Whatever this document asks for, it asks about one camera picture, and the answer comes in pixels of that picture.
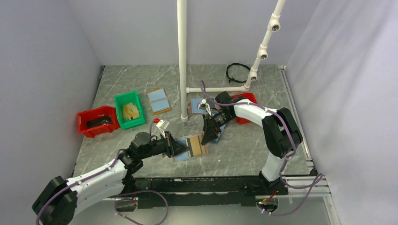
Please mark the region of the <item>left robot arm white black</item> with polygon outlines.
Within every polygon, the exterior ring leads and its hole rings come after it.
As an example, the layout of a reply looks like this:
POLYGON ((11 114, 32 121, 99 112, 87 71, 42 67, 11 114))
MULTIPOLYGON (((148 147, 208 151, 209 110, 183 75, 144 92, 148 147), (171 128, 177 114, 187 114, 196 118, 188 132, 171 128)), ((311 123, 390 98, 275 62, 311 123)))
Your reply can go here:
POLYGON ((67 225, 75 215, 107 197, 128 197, 135 190, 133 174, 143 167, 144 159, 157 155, 172 158, 188 149, 169 131, 159 138, 140 132, 105 165, 76 177, 51 179, 32 205, 35 223, 67 225))

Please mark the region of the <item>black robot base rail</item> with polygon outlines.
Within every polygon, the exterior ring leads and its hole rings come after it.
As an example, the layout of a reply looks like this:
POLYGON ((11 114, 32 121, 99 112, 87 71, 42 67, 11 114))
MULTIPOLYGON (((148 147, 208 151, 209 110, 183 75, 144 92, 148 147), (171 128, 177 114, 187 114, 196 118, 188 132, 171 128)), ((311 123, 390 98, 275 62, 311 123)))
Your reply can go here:
POLYGON ((133 197, 139 209, 164 206, 156 192, 162 194, 169 206, 240 205, 254 207, 260 199, 272 194, 287 195, 281 182, 267 185, 258 175, 136 178, 114 197, 133 197))

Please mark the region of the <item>brown blue card holder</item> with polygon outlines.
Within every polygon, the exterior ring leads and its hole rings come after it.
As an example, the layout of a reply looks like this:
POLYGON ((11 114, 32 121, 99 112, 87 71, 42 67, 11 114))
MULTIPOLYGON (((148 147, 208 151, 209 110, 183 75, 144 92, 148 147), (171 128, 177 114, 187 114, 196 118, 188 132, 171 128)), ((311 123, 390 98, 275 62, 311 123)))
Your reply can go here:
POLYGON ((188 150, 181 151, 180 153, 174 153, 172 155, 173 162, 180 162, 188 160, 193 157, 208 154, 207 144, 201 145, 204 132, 198 132, 192 135, 176 138, 180 145, 184 145, 188 150))

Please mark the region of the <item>gold credit card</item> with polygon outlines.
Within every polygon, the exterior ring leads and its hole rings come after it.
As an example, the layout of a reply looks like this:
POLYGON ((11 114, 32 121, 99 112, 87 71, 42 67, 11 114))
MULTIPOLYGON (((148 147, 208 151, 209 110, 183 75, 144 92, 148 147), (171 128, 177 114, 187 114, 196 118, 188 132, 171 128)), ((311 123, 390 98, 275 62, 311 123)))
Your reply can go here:
POLYGON ((189 147, 189 156, 196 157, 206 154, 206 146, 201 144, 202 134, 191 136, 186 139, 186 144, 189 147))

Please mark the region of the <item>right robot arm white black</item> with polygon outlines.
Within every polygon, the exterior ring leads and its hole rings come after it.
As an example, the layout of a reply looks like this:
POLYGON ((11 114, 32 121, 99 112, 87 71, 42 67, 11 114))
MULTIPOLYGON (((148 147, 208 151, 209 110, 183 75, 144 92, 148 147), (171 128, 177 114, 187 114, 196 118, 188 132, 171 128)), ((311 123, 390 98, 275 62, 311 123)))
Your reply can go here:
POLYGON ((302 143, 302 134, 287 108, 267 108, 244 97, 233 98, 226 91, 218 94, 213 102, 220 107, 214 115, 203 115, 201 145, 217 139, 220 128, 236 117, 244 118, 262 127, 268 158, 259 176, 259 190, 269 195, 276 190, 277 182, 287 164, 287 158, 302 143))

